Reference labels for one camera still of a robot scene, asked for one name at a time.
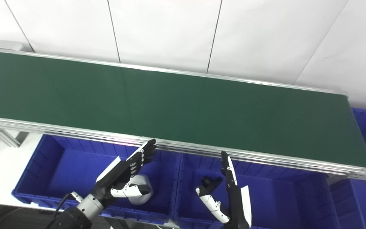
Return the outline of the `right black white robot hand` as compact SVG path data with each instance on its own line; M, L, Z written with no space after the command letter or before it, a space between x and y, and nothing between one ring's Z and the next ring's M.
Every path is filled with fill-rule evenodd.
M223 224L225 229L250 229L252 226L252 210L249 187L248 185L238 186L235 168L228 153L221 151L221 158L221 173L225 176L225 187L229 201L228 208L212 196L212 193L223 181L221 177L204 176L195 191L202 203Z

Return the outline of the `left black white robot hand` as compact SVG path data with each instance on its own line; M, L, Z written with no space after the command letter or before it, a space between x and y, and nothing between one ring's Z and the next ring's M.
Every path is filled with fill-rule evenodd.
M152 162L156 154L156 139L141 145L126 160L116 158L98 176L90 195L106 209L119 198L141 197L150 194L148 184L134 184L131 179L136 177L145 164Z

